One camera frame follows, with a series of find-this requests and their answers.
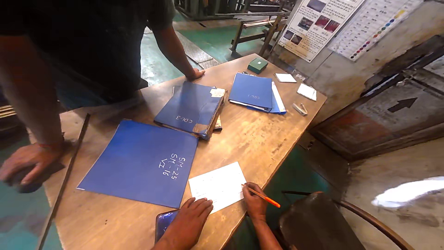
hand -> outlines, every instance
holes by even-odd
[[[190,76],[186,76],[186,79],[189,81],[193,81],[193,80],[201,78],[203,76],[203,74],[205,74],[205,70],[199,71],[198,69],[193,68],[193,74]]]
[[[172,250],[189,250],[196,245],[206,218],[213,210],[213,201],[204,198],[194,202],[195,199],[190,198],[183,204],[159,243],[164,241]]]
[[[0,181],[12,185],[11,181],[14,174],[26,167],[35,165],[21,181],[22,185],[30,184],[43,173],[51,163],[58,160],[62,153],[62,145],[48,148],[34,143],[21,147],[3,163],[3,166],[0,168]]]
[[[248,190],[248,187],[257,191],[260,194],[265,195],[264,191],[255,183],[247,182],[245,186],[242,188],[242,192],[244,194],[244,201],[247,205],[247,212],[250,218],[259,221],[265,220],[265,212],[267,210],[267,201],[255,195],[254,193]]]

wall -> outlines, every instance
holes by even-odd
[[[352,163],[344,199],[367,211],[398,233],[414,249],[444,249],[444,193],[434,192],[398,209],[378,208],[371,201],[387,189],[429,177],[444,176],[444,138]],[[397,250],[368,222],[342,213],[367,250]]]
[[[444,33],[444,4],[429,1],[356,62],[325,47],[308,63],[280,46],[276,46],[270,61],[283,69],[282,62],[296,68],[309,77],[307,84],[328,97],[312,122],[316,125],[357,100],[365,89],[365,81],[390,60],[441,33]]]

green floor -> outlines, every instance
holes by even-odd
[[[186,21],[180,14],[174,21]],[[236,26],[207,28],[200,30],[179,31],[218,62],[223,63],[233,58],[230,56],[231,40],[236,33]],[[247,29],[243,36],[258,34],[263,27]],[[258,52],[262,45],[259,40],[242,43],[237,51],[242,55]],[[154,35],[144,34],[141,45],[141,76],[149,85],[155,85],[182,76],[160,52]],[[20,138],[7,148],[0,149],[0,165],[9,155],[22,145],[29,143],[25,137]],[[289,154],[280,169],[266,187],[265,192],[279,202],[280,209],[269,206],[267,219],[272,228],[277,226],[278,216],[296,199],[297,196],[283,196],[281,190],[331,191],[332,187],[309,165],[310,157],[304,149],[296,146]],[[3,250],[33,249],[40,233],[42,220],[49,211],[44,190],[32,194],[16,194],[14,190],[0,184],[0,248]],[[231,246],[235,249],[258,249],[258,242],[248,218],[234,234]],[[59,250],[61,245],[56,229],[51,228],[45,249]]]

mobile phone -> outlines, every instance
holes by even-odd
[[[176,209],[166,213],[158,214],[156,216],[156,232],[155,232],[154,243],[159,241],[159,239],[163,236],[168,226],[171,224],[174,218],[176,218],[178,212],[179,209]]]

person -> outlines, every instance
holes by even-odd
[[[248,187],[265,195],[262,189],[255,183],[247,182],[242,189],[244,202],[248,215],[253,222],[256,235],[262,250],[282,250],[281,245],[273,235],[265,220],[265,212],[268,203],[259,196],[251,193]],[[189,250],[197,244],[203,226],[208,215],[213,210],[211,200],[206,198],[195,201],[188,199],[179,210],[176,218],[166,229],[165,234],[159,239],[151,250]]]
[[[0,4],[0,84],[37,143],[18,149],[0,169],[10,184],[17,172],[32,183],[61,157],[58,115],[66,108],[131,98],[147,83],[140,78],[145,27],[164,56],[188,80],[202,77],[176,36],[172,0],[4,0]]]

